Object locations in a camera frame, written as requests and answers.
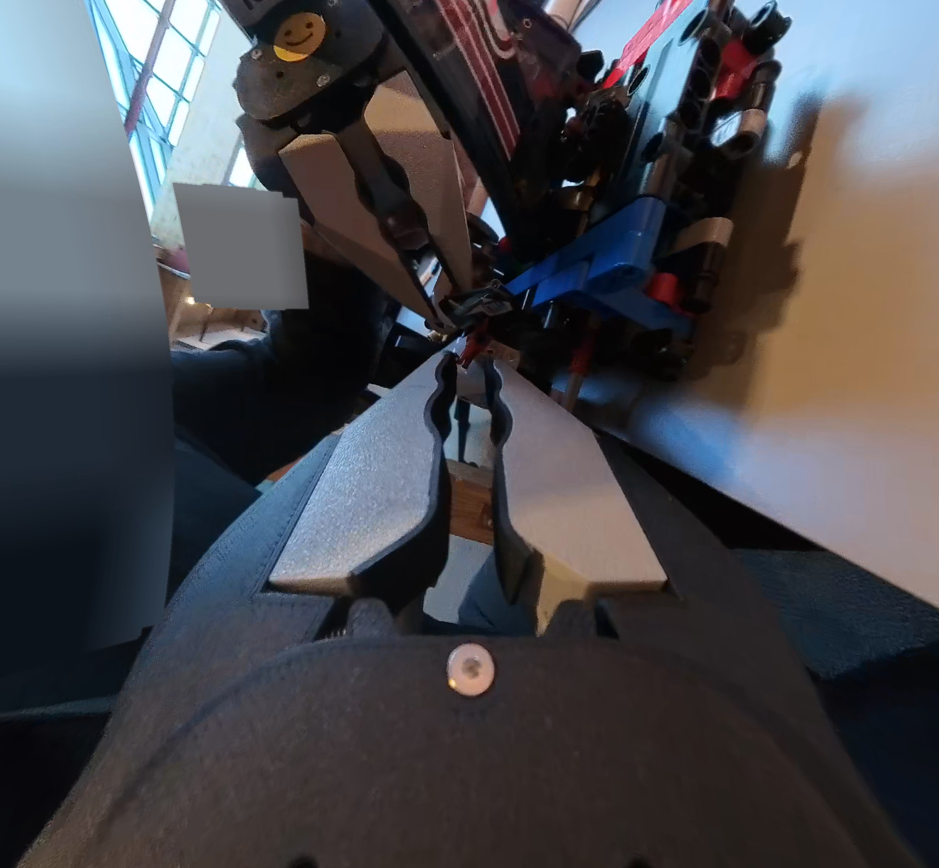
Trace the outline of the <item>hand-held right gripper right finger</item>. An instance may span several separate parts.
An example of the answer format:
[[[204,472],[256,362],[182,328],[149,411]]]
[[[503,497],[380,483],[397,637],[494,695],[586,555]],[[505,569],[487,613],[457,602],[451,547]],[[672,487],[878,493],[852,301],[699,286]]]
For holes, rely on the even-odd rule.
[[[660,592],[665,569],[591,428],[507,362],[485,363],[495,553],[538,635],[568,602]]]

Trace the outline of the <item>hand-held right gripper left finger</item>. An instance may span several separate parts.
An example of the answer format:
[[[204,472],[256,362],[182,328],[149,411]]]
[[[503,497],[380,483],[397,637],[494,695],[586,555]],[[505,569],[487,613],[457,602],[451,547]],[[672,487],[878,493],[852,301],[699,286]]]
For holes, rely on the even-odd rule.
[[[439,352],[338,437],[269,586],[375,599],[398,614],[440,578],[449,542],[456,360]]]

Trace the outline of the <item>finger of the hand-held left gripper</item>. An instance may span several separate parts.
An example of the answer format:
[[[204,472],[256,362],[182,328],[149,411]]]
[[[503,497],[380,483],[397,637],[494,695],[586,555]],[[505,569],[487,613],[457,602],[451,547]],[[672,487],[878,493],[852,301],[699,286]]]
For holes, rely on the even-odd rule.
[[[419,264],[396,249],[378,218],[359,197],[356,175],[332,134],[302,134],[280,158],[321,235],[402,306],[427,326],[444,330],[444,319],[419,278]]]
[[[421,208],[428,240],[406,231],[417,244],[407,250],[390,229],[382,231],[376,191],[357,174],[345,205],[346,255],[391,296],[469,290],[474,269],[458,155],[408,72],[377,87],[362,123],[378,143],[387,175],[392,181],[403,177],[405,193]]]

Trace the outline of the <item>toy brick race car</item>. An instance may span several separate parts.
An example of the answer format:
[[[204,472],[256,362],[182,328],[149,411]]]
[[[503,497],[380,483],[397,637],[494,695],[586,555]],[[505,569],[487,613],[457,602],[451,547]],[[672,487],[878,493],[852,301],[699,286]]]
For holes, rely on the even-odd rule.
[[[536,364],[569,358],[566,398],[597,354],[674,381],[710,311],[742,162],[760,144],[791,26],[769,1],[661,0],[601,71],[603,56],[526,0],[503,0],[514,56],[488,107],[482,71],[446,100],[480,123],[515,126],[501,162],[509,197],[490,194],[506,236],[486,242],[499,293],[450,293],[445,315],[470,341],[497,337]]]

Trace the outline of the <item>wooden table leg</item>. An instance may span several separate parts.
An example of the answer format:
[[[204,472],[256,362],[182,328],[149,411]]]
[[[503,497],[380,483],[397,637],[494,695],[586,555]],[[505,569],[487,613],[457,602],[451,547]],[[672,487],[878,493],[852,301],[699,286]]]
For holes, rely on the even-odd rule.
[[[450,535],[491,547],[493,472],[449,459],[446,463],[451,480]]]

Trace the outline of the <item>large paned window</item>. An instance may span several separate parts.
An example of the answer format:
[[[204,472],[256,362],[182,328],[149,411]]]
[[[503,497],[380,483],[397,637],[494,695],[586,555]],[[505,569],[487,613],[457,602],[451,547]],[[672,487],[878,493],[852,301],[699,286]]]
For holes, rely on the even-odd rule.
[[[83,0],[152,217],[221,19],[216,0]]]

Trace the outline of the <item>person's dark clothed body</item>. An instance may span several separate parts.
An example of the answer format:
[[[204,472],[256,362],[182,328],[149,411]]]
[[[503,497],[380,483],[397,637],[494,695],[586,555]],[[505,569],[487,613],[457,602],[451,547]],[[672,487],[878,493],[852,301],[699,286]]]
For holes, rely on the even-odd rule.
[[[937,609],[694,477],[605,437],[694,515],[774,606],[855,766],[937,866]],[[2,677],[2,866],[78,779],[149,629]]]

